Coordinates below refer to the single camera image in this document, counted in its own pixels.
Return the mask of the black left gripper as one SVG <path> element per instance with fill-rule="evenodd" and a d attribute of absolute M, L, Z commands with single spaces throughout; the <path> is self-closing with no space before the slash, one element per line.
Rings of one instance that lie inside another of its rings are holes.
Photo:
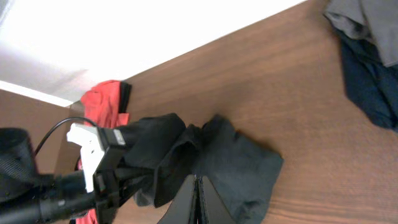
<path fill-rule="evenodd" d="M 119 207 L 136 191 L 131 182 L 151 176 L 152 169 L 119 166 L 124 150 L 108 149 L 93 174 L 95 210 L 99 224 L 112 223 Z"/>

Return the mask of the red soccer t-shirt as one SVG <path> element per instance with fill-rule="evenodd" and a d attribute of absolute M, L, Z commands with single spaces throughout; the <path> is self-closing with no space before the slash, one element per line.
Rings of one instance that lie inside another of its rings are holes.
<path fill-rule="evenodd" d="M 129 113 L 119 113 L 120 83 L 121 81 L 109 80 L 88 90 L 80 99 L 85 118 L 101 128 L 128 124 Z"/>

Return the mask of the grey folded garment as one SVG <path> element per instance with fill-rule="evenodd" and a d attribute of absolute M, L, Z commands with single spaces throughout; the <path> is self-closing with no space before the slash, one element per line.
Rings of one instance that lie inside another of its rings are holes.
<path fill-rule="evenodd" d="M 331 0 L 324 15 L 349 38 L 375 45 L 384 66 L 397 65 L 397 0 Z"/>

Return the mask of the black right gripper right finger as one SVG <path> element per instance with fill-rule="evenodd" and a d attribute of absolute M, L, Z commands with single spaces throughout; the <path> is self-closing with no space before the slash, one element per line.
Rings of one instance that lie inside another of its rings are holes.
<path fill-rule="evenodd" d="M 208 177 L 198 179 L 198 223 L 235 224 Z"/>

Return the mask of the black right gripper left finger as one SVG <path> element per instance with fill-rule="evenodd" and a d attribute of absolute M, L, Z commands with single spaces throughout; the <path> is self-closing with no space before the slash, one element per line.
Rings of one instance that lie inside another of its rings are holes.
<path fill-rule="evenodd" d="M 176 196 L 172 200 L 164 216 L 158 224 L 188 224 L 192 223 L 192 208 L 195 206 L 196 177 L 188 175 Z"/>

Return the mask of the dark green t-shirt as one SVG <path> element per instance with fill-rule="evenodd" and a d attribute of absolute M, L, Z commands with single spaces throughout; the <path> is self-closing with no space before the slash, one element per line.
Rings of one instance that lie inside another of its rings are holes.
<path fill-rule="evenodd" d="M 140 207 L 161 207 L 186 176 L 208 177 L 236 223 L 260 223 L 269 208 L 283 158 L 234 129 L 220 115 L 202 127 L 175 114 L 142 118 L 118 127 L 126 145 L 121 164 L 147 169 L 131 182 Z"/>

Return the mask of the black garment with white logo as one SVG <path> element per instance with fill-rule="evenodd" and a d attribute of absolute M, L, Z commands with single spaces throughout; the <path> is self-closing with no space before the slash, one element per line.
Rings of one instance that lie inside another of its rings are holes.
<path fill-rule="evenodd" d="M 132 85 L 126 82 L 120 83 L 119 113 L 126 112 L 131 90 L 132 90 Z"/>

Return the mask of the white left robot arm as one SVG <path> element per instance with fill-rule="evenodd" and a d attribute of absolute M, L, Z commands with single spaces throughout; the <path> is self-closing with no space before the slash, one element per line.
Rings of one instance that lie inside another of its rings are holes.
<path fill-rule="evenodd" d="M 26 130 L 1 129 L 1 223 L 53 223 L 91 209 L 112 223 L 136 191 L 131 181 L 151 173 L 120 165 L 127 144 L 117 129 L 74 123 L 67 139 L 81 146 L 85 168 L 56 177 L 38 173 Z"/>

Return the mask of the navy blue folded garment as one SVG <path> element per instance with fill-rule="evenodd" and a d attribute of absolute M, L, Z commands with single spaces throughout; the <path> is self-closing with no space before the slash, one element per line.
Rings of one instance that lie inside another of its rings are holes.
<path fill-rule="evenodd" d="M 397 66 L 382 64 L 376 46 L 335 30 L 345 93 L 376 126 L 397 131 Z"/>

